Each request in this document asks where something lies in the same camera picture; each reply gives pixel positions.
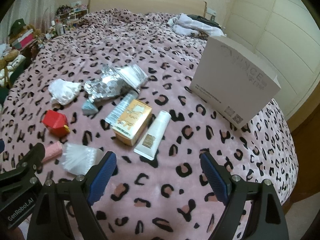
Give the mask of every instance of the headboard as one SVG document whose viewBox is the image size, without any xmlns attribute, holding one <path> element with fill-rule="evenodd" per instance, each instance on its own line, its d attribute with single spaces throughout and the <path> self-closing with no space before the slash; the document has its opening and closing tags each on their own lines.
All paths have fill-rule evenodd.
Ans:
<svg viewBox="0 0 320 240">
<path fill-rule="evenodd" d="M 201 0 L 90 0 L 90 12 L 102 9 L 128 9 L 133 13 L 166 12 L 204 15 L 206 2 Z"/>
</svg>

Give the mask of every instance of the yellow clip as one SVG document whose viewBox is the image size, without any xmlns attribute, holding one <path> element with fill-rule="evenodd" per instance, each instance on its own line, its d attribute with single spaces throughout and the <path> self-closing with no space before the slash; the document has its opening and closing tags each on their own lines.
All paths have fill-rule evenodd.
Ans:
<svg viewBox="0 0 320 240">
<path fill-rule="evenodd" d="M 70 132 L 70 129 L 68 126 L 64 125 L 63 127 L 67 130 L 68 133 Z"/>
</svg>

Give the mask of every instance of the yellow carton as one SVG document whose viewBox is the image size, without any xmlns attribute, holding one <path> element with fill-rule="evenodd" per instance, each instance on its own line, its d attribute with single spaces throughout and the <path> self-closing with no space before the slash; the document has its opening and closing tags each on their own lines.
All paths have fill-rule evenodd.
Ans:
<svg viewBox="0 0 320 240">
<path fill-rule="evenodd" d="M 116 138 L 124 144 L 133 146 L 148 125 L 152 108 L 134 99 L 112 127 Z"/>
</svg>

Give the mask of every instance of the leopard print blanket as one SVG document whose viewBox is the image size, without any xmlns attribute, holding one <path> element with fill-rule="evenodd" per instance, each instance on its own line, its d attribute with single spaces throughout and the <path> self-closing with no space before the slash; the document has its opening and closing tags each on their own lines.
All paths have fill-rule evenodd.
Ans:
<svg viewBox="0 0 320 240">
<path fill-rule="evenodd" d="M 206 41 L 176 35 L 166 26 L 172 16 L 117 9 L 86 15 L 84 26 L 45 45 L 4 103 L 2 172 L 14 169 L 37 142 L 47 146 L 57 140 L 41 123 L 48 109 L 68 118 L 71 133 L 60 139 L 62 143 L 116 153 L 117 168 L 105 194 L 92 207 L 111 240 L 208 239 L 224 206 L 202 173 L 199 156 L 205 151 L 247 181 L 270 179 L 281 203 L 297 180 L 292 137 L 276 101 L 271 100 L 239 130 L 193 94 L 188 87 Z M 121 98 L 101 102 L 92 116 L 82 114 L 87 98 L 83 90 L 67 106 L 50 104 L 48 86 L 53 80 L 84 83 L 98 78 L 106 63 L 138 64 L 149 75 L 139 99 L 153 108 L 153 120 L 160 110 L 171 114 L 153 161 L 115 140 L 105 123 Z M 37 176 L 42 183 L 73 179 L 57 159 L 40 168 Z M 75 238 L 82 239 L 71 204 L 66 207 Z M 249 210 L 246 203 L 234 239 L 242 236 Z"/>
</svg>

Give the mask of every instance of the white curtain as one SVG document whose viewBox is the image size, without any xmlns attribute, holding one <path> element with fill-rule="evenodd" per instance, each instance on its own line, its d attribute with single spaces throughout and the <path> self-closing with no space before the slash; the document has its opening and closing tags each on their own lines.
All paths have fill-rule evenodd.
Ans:
<svg viewBox="0 0 320 240">
<path fill-rule="evenodd" d="M 15 0 L 0 23 L 0 43 L 6 43 L 12 24 L 23 18 L 45 32 L 55 15 L 55 0 Z"/>
</svg>

